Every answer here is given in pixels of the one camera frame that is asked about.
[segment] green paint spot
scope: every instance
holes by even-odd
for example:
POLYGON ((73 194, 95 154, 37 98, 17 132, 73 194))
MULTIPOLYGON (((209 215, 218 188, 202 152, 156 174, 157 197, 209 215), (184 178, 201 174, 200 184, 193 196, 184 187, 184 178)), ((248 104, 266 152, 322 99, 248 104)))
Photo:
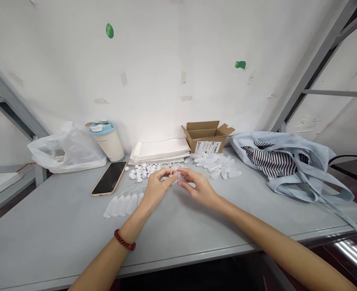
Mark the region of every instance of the green paint spot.
POLYGON ((242 69, 246 68, 246 62, 245 61, 237 61, 235 62, 235 68, 241 67, 242 69))
POLYGON ((113 38, 114 37, 114 30, 113 27, 111 26, 111 24, 107 24, 106 25, 106 34, 109 38, 113 38))

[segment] phone screen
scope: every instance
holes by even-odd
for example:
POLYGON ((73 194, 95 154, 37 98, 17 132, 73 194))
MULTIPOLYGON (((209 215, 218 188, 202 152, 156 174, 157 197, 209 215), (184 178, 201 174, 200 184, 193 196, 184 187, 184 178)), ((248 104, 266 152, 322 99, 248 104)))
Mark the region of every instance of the phone screen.
POLYGON ((114 162, 109 165, 92 194, 109 193, 115 188, 126 162, 114 162))

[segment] metal shelf frame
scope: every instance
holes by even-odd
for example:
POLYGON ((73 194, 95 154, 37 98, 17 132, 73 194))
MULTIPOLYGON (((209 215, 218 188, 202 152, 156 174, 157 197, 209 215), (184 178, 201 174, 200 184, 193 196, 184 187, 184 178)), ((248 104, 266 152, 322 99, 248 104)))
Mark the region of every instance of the metal shelf frame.
MULTIPOLYGON (((0 78, 0 111, 30 140, 48 136, 48 132, 29 112, 16 94, 0 78)), ((36 186, 46 180, 46 170, 35 165, 36 186)))
POLYGON ((308 94, 357 97, 357 91, 313 90, 312 87, 341 42, 357 29, 357 1, 348 0, 328 32, 325 40, 312 58, 293 93, 278 114, 271 131, 285 132, 286 124, 308 94))

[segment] red beaded bracelet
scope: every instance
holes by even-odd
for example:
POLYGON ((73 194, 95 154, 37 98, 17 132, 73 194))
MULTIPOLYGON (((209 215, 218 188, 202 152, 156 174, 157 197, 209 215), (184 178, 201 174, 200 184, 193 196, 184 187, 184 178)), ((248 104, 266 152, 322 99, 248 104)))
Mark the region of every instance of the red beaded bracelet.
POLYGON ((119 241, 119 243, 120 243, 121 245, 123 245, 125 248, 127 248, 128 250, 130 250, 130 251, 135 250, 135 243, 133 243, 133 244, 131 245, 131 244, 125 242, 125 241, 123 240, 123 238, 121 238, 121 236, 119 235, 118 231, 119 231, 119 229, 117 229, 117 230, 114 231, 114 236, 115 236, 115 238, 119 241))

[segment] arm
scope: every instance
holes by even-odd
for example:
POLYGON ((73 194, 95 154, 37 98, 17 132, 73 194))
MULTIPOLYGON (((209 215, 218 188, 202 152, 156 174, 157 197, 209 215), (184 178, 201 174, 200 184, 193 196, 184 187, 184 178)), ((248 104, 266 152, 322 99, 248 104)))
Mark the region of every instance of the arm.
POLYGON ((212 188, 209 181, 191 169, 178 169, 184 179, 179 183, 199 203, 223 214, 244 231, 260 248, 310 290, 357 290, 342 274, 315 253, 262 220, 240 209, 212 188))
MULTIPOLYGON (((145 222, 164 198, 169 186, 177 179, 175 174, 161 182, 162 177, 169 174, 170 169, 162 169, 150 175, 141 204, 119 230, 119 235, 127 243, 132 244, 136 240, 145 222)), ((69 290, 109 290, 128 253, 129 251, 113 237, 69 290)))

